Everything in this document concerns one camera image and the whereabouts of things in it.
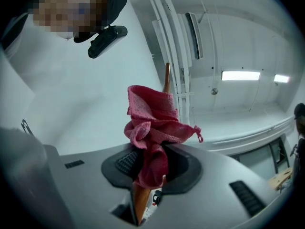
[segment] red cloth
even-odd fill
[[[163,175],[168,174],[167,156],[160,144],[183,143],[194,133],[201,143],[201,129],[178,121],[172,94],[135,85],[128,88],[128,100],[127,114],[132,120],[124,133],[133,145],[145,149],[144,164],[136,182],[144,188],[159,188]]]

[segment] ceiling light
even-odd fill
[[[259,76],[259,72],[250,71],[222,71],[221,73],[221,79],[223,81],[258,81]]]
[[[288,76],[284,76],[284,75],[276,74],[275,78],[274,78],[274,81],[275,82],[287,83],[287,82],[289,82],[289,77]]]

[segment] air vent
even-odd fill
[[[67,163],[67,164],[65,164],[65,166],[66,166],[67,169],[70,169],[70,168],[73,168],[73,167],[76,167],[76,166],[80,166],[82,164],[85,164],[85,162],[83,162],[82,160],[77,160],[77,161]]]
[[[265,208],[261,200],[242,181],[230,183],[230,187],[235,192],[245,209],[251,217],[255,216]]]
[[[202,39],[201,39],[201,34],[200,34],[200,29],[199,29],[199,25],[198,25],[198,21],[196,18],[196,15],[194,13],[186,13],[185,14],[187,21],[188,21],[188,25],[190,27],[190,31],[191,31],[191,41],[193,42],[193,46],[191,46],[191,48],[194,47],[194,59],[202,59],[203,58],[203,46],[202,46]]]
[[[116,163],[115,167],[126,174],[127,176],[136,179],[141,168],[143,166],[143,155],[142,150],[135,149],[128,155],[120,158]]]

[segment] black vent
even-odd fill
[[[136,149],[115,162],[115,167],[127,176],[136,179],[143,166],[142,150]]]
[[[85,162],[83,162],[82,160],[77,160],[77,161],[73,161],[71,163],[67,163],[67,164],[65,164],[65,166],[67,169],[70,169],[70,168],[73,168],[76,166],[80,166],[82,164],[85,164]]]
[[[242,181],[230,183],[239,200],[244,205],[251,217],[265,208],[261,200],[250,190],[250,188]]]

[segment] wooden stick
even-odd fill
[[[166,68],[165,68],[165,83],[164,83],[164,88],[163,92],[164,93],[169,93],[170,92],[170,63],[166,63]]]
[[[169,93],[170,92],[170,63],[166,64],[165,68],[165,83],[163,92]],[[138,219],[138,223],[141,223],[141,220],[143,218],[144,211],[146,209],[146,205],[149,199],[149,196],[151,194],[151,190],[148,188],[143,188],[139,186],[138,184],[133,184],[133,202],[135,207],[135,213]]]

